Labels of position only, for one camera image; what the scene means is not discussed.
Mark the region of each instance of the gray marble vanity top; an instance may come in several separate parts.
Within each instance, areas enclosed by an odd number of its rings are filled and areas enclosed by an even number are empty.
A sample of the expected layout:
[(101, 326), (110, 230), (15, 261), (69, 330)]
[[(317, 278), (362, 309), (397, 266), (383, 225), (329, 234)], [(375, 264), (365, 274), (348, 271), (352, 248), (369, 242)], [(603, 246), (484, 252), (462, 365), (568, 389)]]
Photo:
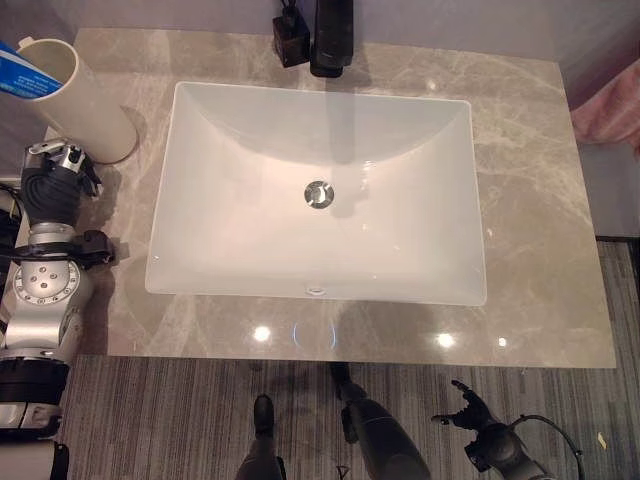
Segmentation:
[[(593, 227), (557, 64), (366, 44), (357, 48), (354, 64), (342, 78), (321, 80), (309, 74), (308, 65), (283, 69), (265, 36), (81, 29), (76, 47), (140, 132), (139, 147), (129, 158), (99, 168), (105, 194), (82, 210), (79, 229), (102, 229), (119, 240), (123, 256), (110, 270), (92, 270), (97, 295), (87, 312), (84, 352), (615, 365)], [(146, 292), (148, 242), (173, 90), (180, 80), (468, 100), (486, 250), (486, 305)], [(189, 168), (189, 158), (184, 166)], [(259, 329), (262, 341), (256, 340), (258, 327), (268, 329)]]

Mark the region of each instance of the pink cloth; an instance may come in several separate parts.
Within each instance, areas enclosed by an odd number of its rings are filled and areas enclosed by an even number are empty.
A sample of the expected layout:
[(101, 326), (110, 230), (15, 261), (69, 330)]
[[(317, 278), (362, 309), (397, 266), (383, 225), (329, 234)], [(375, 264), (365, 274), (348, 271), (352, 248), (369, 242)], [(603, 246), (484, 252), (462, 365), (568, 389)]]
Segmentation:
[(571, 112), (581, 143), (629, 142), (640, 154), (640, 60)]

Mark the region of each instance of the undermount sink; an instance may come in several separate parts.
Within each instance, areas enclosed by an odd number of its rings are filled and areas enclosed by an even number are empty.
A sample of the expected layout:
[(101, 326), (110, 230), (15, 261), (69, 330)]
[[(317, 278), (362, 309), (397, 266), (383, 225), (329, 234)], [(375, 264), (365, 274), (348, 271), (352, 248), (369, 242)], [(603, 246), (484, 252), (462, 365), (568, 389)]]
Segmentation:
[(146, 288), (483, 304), (469, 103), (178, 83)]

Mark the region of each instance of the striped carpet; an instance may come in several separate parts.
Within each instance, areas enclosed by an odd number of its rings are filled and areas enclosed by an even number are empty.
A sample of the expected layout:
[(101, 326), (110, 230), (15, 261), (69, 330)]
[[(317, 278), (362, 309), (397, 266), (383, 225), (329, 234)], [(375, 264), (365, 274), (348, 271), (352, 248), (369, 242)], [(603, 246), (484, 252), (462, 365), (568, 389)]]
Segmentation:
[[(467, 431), (429, 421), (464, 403), (449, 385), (471, 385), (505, 420), (539, 413), (584, 450), (589, 479), (640, 479), (640, 309), (629, 249), (599, 242), (616, 370), (355, 364), (354, 380), (387, 407), (423, 453), (432, 478), (479, 474), (463, 447)], [(228, 479), (248, 449), (251, 407), (267, 392), (276, 405), (277, 449), (290, 480), (367, 479), (359, 447), (344, 442), (341, 406), (326, 365), (313, 362), (80, 356), (64, 399), (59, 441), (73, 479)], [(519, 427), (530, 453), (559, 479), (576, 468), (562, 439), (543, 424)], [(606, 449), (598, 442), (606, 441)]]

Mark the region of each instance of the blue toothpaste box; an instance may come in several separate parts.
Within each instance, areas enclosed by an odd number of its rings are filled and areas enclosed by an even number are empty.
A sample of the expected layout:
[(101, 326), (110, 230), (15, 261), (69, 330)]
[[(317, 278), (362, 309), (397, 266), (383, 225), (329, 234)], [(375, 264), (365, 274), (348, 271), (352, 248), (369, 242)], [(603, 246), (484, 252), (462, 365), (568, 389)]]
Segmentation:
[(0, 42), (0, 90), (21, 98), (38, 98), (62, 84)]

